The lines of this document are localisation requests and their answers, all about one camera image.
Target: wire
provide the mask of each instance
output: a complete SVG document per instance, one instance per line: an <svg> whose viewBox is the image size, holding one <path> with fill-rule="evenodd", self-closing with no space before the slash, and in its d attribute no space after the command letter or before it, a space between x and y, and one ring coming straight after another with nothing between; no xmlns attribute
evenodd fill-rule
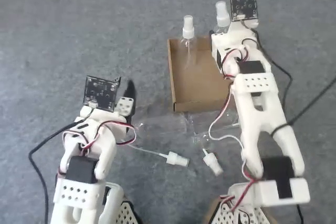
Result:
<svg viewBox="0 0 336 224"><path fill-rule="evenodd" d="M278 64L272 59L272 57L267 53L267 51L264 49L264 47L263 47L262 44L261 44L260 36L259 36L258 31L255 30L255 29L253 29L253 28L249 28L249 27L247 27L247 26L245 25L245 22L244 22L243 20L241 21L241 24L242 24L245 28L251 30L251 31L256 35L257 45L258 45L259 49L261 50L261 52L262 52L262 53L264 54L264 56L266 57L266 59L268 59L268 60L269 60L274 66L276 66L281 72L283 72L285 75L288 76L288 78L289 78L289 82L288 82L288 84L287 84L287 86L286 86L286 88L285 88L285 91L284 91L284 93L283 93L284 95L283 95L283 97L282 97L282 102L281 102L281 104L282 104L282 109L283 109L284 113L286 113L286 99L287 99L287 95L288 95L289 88L290 88L290 86L292 85L292 82L293 82L293 77L292 77L292 75L291 75L287 70L285 70L283 67L281 67L280 65L278 65Z"/></svg>
<svg viewBox="0 0 336 224"><path fill-rule="evenodd" d="M60 134L63 131L66 131L67 129L70 129L72 127L75 127L76 125L84 122L93 112L94 109L91 110L91 112L82 120L79 120L77 122L73 122L68 124L67 126L64 126L63 128L59 129L57 132L55 132L54 134L48 136L46 139L44 139L42 142L40 142L35 148L33 148L29 153L28 153L28 159L31 163L31 165L33 166L34 170L36 171L41 183L42 183L42 187L43 187L43 192L44 192L44 201L45 201L45 214L44 214L44 223L48 224L48 214L49 214L49 196L48 196L48 189L47 189L47 185L46 182L43 178L43 175L41 173L41 171L39 170L39 168L37 167L35 161L33 160L33 154L35 152L37 152L39 149L41 149L46 143L48 143L51 139L53 139L55 136L57 136L58 134Z"/></svg>
<svg viewBox="0 0 336 224"><path fill-rule="evenodd" d="M143 148L139 148L139 147L136 147L134 145L131 145L129 144L128 145L129 147L135 149L135 150L138 150L138 151L142 151L142 152L147 152L147 153L151 153L151 154L154 154L154 155L158 155L158 156L161 156L159 152L154 152L154 151L150 151L150 150L146 150L146 149L143 149Z"/></svg>
<svg viewBox="0 0 336 224"><path fill-rule="evenodd" d="M329 82L329 84L316 96L314 99L312 99L296 116L294 116L291 120L289 120L287 123L284 123L278 127L276 127L272 133L271 136L273 137L274 134L281 130L282 128L293 125L300 117L302 117L314 104L336 83L336 76Z"/></svg>
<svg viewBox="0 0 336 224"><path fill-rule="evenodd" d="M211 136L211 129L212 127L215 125L215 123L223 116L224 112L226 111L229 103L230 103L230 98L231 98L231 86L232 86L233 83L230 83L229 84L229 92L225 98L225 101L224 101L224 105L223 107L221 108L221 111L219 112L218 116L215 118L215 120L210 124L209 126L209 129L208 129L208 134L209 134L209 137L212 139L212 140L222 140L222 139L225 139L227 137L231 137L231 135L227 135L227 136L222 136L222 137L213 137Z"/></svg>
<svg viewBox="0 0 336 224"><path fill-rule="evenodd" d="M250 222L251 222L250 215L247 212L245 212L245 211L243 211L241 209L239 211L243 212L247 216L247 219L248 219L247 224L250 224Z"/></svg>
<svg viewBox="0 0 336 224"><path fill-rule="evenodd" d="M233 200L234 198L235 198L235 196L227 196L222 200L222 202L219 204L219 208L220 208L221 212L223 212L223 209L222 209L223 205L228 203L229 201Z"/></svg>
<svg viewBox="0 0 336 224"><path fill-rule="evenodd" d="M252 179L247 186L245 187L243 193L241 194L241 196L239 197L239 199L237 200L237 203L233 206L233 208L231 208L231 212L234 212L236 210L236 208L240 205L240 203L243 201L243 199L245 198L248 190L250 189L250 187L254 184L258 182L258 180Z"/></svg>
<svg viewBox="0 0 336 224"><path fill-rule="evenodd" d="M301 212L301 208L300 208L300 205L296 205L296 209L298 210L298 214L300 216L300 220L301 220L301 224L305 224L304 222L304 219L303 219L303 215L302 215L302 212Z"/></svg>
<svg viewBox="0 0 336 224"><path fill-rule="evenodd" d="M240 59L243 60L243 54L241 53L241 51L238 49L238 48L234 48L234 49L231 49L229 52L226 53L226 55L224 56L223 60L222 60L222 63L221 63L221 70L222 70L222 74L224 75L224 77L226 77L226 75L224 74L224 70L223 70L223 65L224 65L224 62L226 61L226 59L228 58L228 56L234 52L238 50L239 53L240 53Z"/></svg>
<svg viewBox="0 0 336 224"><path fill-rule="evenodd" d="M96 131L96 134L94 136L94 139L92 142L91 142L91 145L98 139L98 134L99 134L99 130L101 127L103 127L105 124L108 124L108 123L111 123L111 124L115 124L115 125L121 125L121 126L124 126L126 128L129 128L129 129L132 129L133 132L134 132L134 137L130 140L127 140L127 141L123 141L121 143L116 143L117 145L128 145L128 144L131 144L133 143L136 139L137 139L137 133L135 131L135 128L132 124L128 124L128 123L122 123L122 122L118 122L118 121L114 121L114 120L108 120L108 121L105 121L105 122L102 122L98 128L97 128L97 131Z"/></svg>

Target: cardboard tray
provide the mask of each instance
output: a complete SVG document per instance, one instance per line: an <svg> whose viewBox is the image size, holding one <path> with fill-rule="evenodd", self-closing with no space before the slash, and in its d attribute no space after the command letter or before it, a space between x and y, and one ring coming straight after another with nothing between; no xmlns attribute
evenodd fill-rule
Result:
<svg viewBox="0 0 336 224"><path fill-rule="evenodd" d="M228 95L229 80L224 80L211 56L208 38L197 39L196 65L185 67L179 57L180 41L169 39L168 56L174 112L201 112L220 109Z"/></svg>

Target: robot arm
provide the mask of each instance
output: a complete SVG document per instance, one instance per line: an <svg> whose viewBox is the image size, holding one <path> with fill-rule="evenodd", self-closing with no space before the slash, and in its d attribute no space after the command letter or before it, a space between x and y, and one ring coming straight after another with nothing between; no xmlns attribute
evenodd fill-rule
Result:
<svg viewBox="0 0 336 224"><path fill-rule="evenodd" d="M310 200L309 189L307 181L301 177L305 164L292 127L284 127L273 136L283 156L261 158L258 151L260 132L271 134L287 121L271 66L259 50L255 34L248 28L257 25L257 19L245 23L232 22L228 33L211 35L212 56L218 69L233 80L230 92L240 121L240 140L244 146L241 156L259 180L250 190L254 195L246 197L242 204L276 206L306 203ZM239 197L245 185L232 187L229 194Z"/></svg>
<svg viewBox="0 0 336 224"><path fill-rule="evenodd" d="M114 107L118 86L118 82L87 79L87 105L75 119L82 122L62 135L65 152L59 165L51 223L105 224L117 218L123 190L106 183L105 178L117 143L122 143L127 128L132 127L127 120L135 99L134 90L133 97L122 97Z"/></svg>

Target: white wire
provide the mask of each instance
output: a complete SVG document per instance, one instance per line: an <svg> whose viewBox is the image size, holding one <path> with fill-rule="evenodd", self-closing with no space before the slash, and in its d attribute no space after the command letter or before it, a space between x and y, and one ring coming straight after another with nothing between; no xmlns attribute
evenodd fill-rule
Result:
<svg viewBox="0 0 336 224"><path fill-rule="evenodd" d="M154 155L158 155L158 156L161 156L159 152L154 152L154 151L150 151L150 150L146 150L146 149L143 149L143 148L139 148L139 147L136 147L134 145L131 145L131 144L128 144L127 146L135 149L135 150L138 150L138 151L142 151L142 152L147 152L147 153L151 153L151 154L154 154Z"/></svg>
<svg viewBox="0 0 336 224"><path fill-rule="evenodd" d="M222 140L225 138L225 136L222 136L222 137L213 137L211 136L211 128L214 126L214 124L223 116L223 114L225 113L229 103L230 103L230 98L231 98L231 92L228 94L228 100L224 106L224 108L222 108L222 111L220 112L220 114L218 115L218 117L215 118L215 120L210 124L209 126L209 129L208 129L208 134L209 134L209 137L212 139L212 140Z"/></svg>

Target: bottle cap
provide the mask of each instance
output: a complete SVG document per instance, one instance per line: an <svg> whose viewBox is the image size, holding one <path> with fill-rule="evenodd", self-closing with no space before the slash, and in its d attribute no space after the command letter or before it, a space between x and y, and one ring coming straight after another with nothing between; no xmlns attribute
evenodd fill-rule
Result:
<svg viewBox="0 0 336 224"><path fill-rule="evenodd" d="M226 9L226 3L224 1L219 1L216 3L217 10L217 25L219 27L227 27L230 25L230 15Z"/></svg>
<svg viewBox="0 0 336 224"><path fill-rule="evenodd" d="M192 39L195 36L194 18L191 15L184 16L184 25L182 29L183 38Z"/></svg>

